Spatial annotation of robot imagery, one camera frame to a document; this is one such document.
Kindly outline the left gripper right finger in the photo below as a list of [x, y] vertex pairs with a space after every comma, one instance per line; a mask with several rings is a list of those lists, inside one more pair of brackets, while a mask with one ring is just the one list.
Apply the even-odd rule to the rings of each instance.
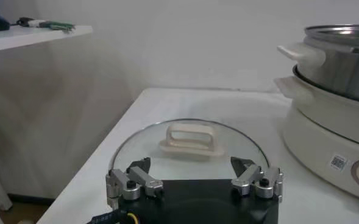
[[230, 162], [236, 174], [231, 185], [240, 196], [254, 193], [262, 199], [282, 201], [283, 172], [279, 167], [263, 170], [250, 159], [231, 157]]

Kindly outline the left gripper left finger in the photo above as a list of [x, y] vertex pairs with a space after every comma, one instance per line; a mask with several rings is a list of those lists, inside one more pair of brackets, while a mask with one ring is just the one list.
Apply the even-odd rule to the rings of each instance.
[[107, 204], [112, 209], [119, 208], [120, 199], [137, 201], [143, 192], [145, 196], [160, 198], [163, 194], [163, 181], [149, 175], [151, 159], [149, 157], [131, 162], [123, 172], [110, 168], [105, 176]]

